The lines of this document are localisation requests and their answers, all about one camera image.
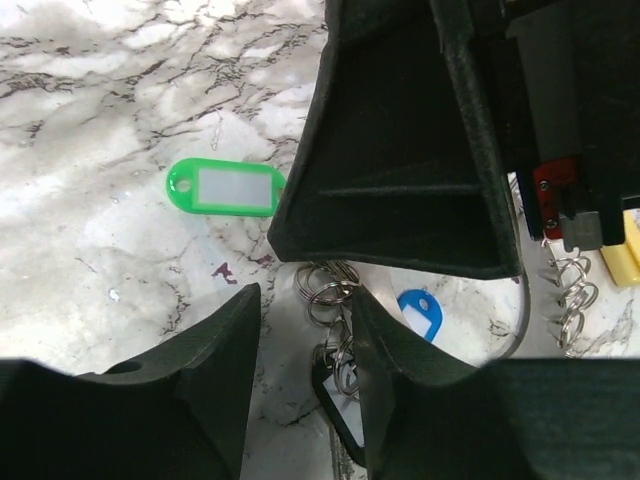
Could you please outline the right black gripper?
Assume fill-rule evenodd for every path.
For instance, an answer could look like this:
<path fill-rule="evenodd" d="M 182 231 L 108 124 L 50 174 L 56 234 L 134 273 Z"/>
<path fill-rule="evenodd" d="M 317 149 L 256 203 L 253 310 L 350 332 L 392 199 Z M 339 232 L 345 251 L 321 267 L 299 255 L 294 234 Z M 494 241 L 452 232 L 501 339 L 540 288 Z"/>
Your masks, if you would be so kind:
<path fill-rule="evenodd" d="M 639 205 L 639 5 L 473 1 L 473 51 L 534 239 L 596 250 Z"/>

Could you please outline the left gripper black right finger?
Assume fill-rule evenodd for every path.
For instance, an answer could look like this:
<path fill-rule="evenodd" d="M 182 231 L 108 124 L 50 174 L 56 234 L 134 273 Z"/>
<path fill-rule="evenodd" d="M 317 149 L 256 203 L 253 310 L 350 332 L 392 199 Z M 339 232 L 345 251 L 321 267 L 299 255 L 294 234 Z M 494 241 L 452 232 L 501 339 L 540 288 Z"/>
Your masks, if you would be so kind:
<path fill-rule="evenodd" d="M 639 364 L 507 359 L 473 367 L 352 300 L 372 479 L 635 479 Z"/>

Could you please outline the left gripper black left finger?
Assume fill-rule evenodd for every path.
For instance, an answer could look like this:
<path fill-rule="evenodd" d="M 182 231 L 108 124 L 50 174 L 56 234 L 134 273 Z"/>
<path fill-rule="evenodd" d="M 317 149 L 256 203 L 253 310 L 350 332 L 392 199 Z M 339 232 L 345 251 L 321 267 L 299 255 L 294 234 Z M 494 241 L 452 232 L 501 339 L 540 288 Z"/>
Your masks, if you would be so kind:
<path fill-rule="evenodd" d="M 1 363 L 5 479 L 236 479 L 261 325 L 250 284 L 101 374 Z"/>

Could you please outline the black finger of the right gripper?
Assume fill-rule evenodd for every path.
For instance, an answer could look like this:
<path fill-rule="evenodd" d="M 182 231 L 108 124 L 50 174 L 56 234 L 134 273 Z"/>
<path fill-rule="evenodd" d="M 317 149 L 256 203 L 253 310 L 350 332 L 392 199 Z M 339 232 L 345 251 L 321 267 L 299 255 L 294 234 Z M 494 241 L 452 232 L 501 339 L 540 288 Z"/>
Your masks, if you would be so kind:
<path fill-rule="evenodd" d="M 284 262 L 515 277 L 515 214 L 464 1 L 329 1 L 268 231 Z"/>

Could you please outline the green key tag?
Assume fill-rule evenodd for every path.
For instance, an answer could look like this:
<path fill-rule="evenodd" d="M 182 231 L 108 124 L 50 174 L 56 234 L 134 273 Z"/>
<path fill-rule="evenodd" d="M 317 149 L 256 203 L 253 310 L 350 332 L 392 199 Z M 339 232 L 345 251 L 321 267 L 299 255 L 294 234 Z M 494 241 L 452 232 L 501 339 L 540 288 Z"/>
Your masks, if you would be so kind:
<path fill-rule="evenodd" d="M 165 188 L 171 203 L 190 214 L 270 217 L 285 184 L 269 165 L 186 158 L 169 169 Z"/>

